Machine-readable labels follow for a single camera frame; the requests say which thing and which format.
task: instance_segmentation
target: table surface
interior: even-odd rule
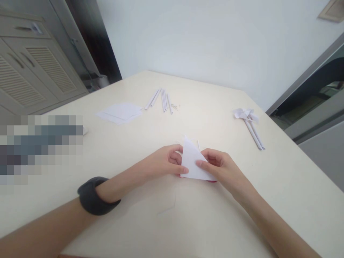
[[[161,97],[128,124],[95,114],[115,103],[146,106],[166,89],[178,106],[163,113]],[[253,108],[266,150],[260,151],[236,108]],[[112,177],[156,149],[199,140],[201,149],[229,153],[258,192],[323,257],[344,252],[344,193],[240,90],[155,72],[141,72],[47,115],[83,115],[83,166],[56,166],[1,195],[0,232],[77,197],[93,176]],[[63,253],[85,257],[274,257],[245,211],[219,183],[165,176],[135,189]]]

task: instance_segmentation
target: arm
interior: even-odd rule
[[[233,195],[279,257],[320,257],[259,195],[227,153],[205,149],[202,154],[209,163],[196,164]]]
[[[183,174],[179,144],[165,146],[126,171],[96,187],[101,199],[112,203],[148,180],[166,174]],[[76,198],[17,229],[0,240],[1,257],[56,258],[59,253],[99,216],[86,212]]]

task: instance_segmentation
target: cabinet door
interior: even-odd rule
[[[27,115],[59,101],[0,39],[0,104],[16,115]]]
[[[86,92],[74,68],[52,39],[4,37],[3,40],[58,100]]]

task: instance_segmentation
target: black wristband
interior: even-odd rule
[[[93,215],[104,215],[114,209],[121,200],[113,203],[104,202],[97,194],[96,187],[108,180],[105,177],[94,177],[84,183],[78,189],[82,207]]]

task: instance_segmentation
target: drawer handle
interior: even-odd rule
[[[32,28],[29,28],[29,27],[21,27],[21,26],[17,26],[17,27],[14,27],[15,29],[17,30],[22,30],[22,31],[31,31]]]
[[[28,58],[24,53],[20,52],[27,60],[28,62],[30,62],[30,64],[32,65],[32,67],[35,67],[34,63],[31,61],[30,58]]]
[[[10,57],[12,57],[14,59],[14,61],[16,61],[22,69],[24,69],[24,66],[22,65],[22,63],[18,59],[16,59],[16,57],[14,55],[12,55],[11,53],[7,53],[7,54]]]

